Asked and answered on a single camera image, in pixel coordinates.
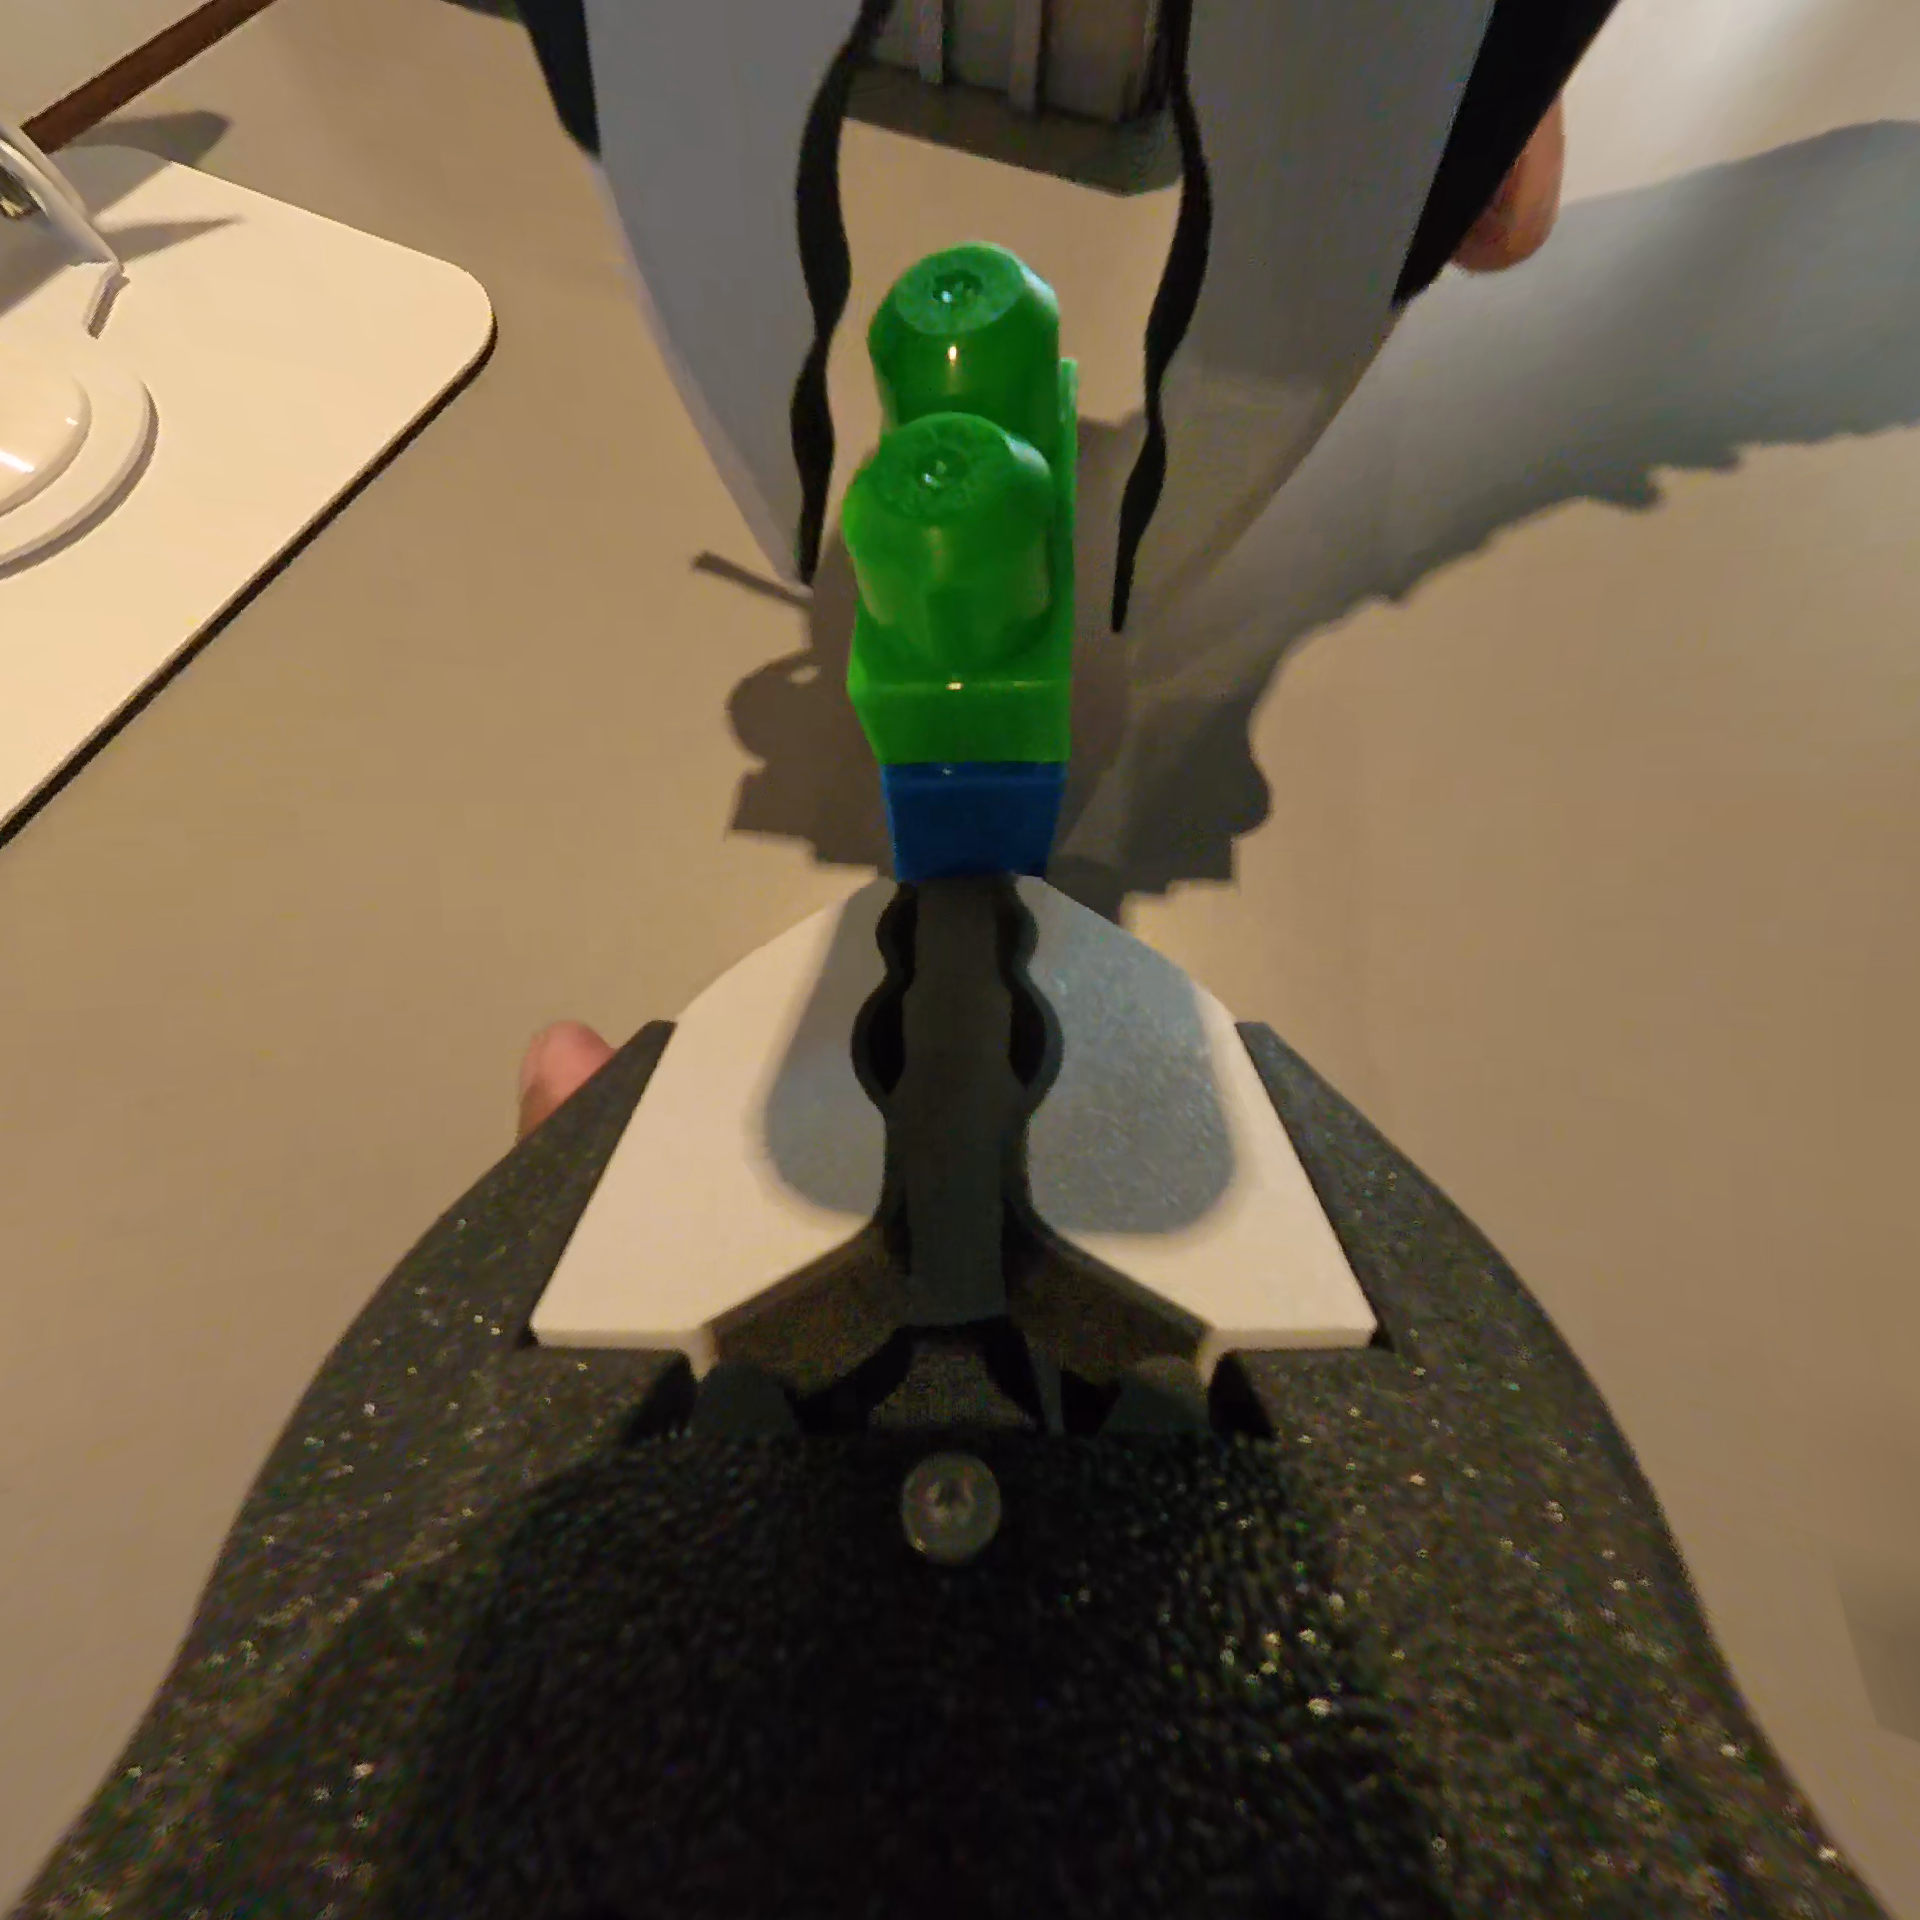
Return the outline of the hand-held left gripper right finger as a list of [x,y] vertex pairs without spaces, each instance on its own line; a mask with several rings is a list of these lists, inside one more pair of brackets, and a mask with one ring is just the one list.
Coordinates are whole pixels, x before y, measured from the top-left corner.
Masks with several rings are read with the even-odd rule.
[[1228,1353],[1359,1350],[1375,1314],[1230,1009],[1132,932],[1016,885],[1058,1031],[1026,1124],[1043,1226]]

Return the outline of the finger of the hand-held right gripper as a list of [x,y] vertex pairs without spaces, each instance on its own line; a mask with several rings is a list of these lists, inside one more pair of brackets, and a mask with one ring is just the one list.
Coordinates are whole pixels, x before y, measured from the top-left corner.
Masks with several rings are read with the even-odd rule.
[[584,2],[599,170],[646,324],[768,569],[799,584],[798,177],[852,2]]
[[1395,324],[1488,2],[1166,5],[1182,196],[1142,336],[1111,623],[1261,517]]

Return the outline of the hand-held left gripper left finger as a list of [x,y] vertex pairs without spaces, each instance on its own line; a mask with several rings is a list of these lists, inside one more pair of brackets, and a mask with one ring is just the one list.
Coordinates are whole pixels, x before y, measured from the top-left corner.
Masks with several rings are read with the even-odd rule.
[[884,980],[872,879],[736,959],[674,1022],[531,1329],[549,1350],[716,1359],[722,1321],[879,1207],[854,1022]]

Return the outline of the blue single-stud block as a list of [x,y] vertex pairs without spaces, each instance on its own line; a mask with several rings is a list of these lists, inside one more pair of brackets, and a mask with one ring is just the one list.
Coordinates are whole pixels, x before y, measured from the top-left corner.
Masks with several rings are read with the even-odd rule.
[[1043,877],[1062,813],[1060,759],[901,760],[879,766],[893,877]]

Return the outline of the green two-stud block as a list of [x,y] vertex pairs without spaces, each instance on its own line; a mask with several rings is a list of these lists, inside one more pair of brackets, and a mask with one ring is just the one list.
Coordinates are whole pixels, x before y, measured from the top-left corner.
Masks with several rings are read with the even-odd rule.
[[1071,721],[1077,364],[1006,246],[924,255],[882,300],[879,436],[842,534],[847,696],[876,760],[1062,764]]

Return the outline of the person's right hand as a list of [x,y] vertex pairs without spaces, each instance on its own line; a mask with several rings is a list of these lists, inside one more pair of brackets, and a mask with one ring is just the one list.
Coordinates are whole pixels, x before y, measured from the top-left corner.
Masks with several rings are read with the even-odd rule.
[[1462,272],[1492,273],[1535,255],[1563,202],[1566,153],[1566,101],[1557,97],[1500,190],[1462,236],[1451,262]]

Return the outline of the person's left hand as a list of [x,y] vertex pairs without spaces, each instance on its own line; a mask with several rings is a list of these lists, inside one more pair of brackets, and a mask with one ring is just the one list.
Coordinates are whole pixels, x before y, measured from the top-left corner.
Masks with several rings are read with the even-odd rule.
[[516,1140],[532,1135],[612,1058],[614,1047],[584,1022],[560,1020],[532,1036],[519,1063]]

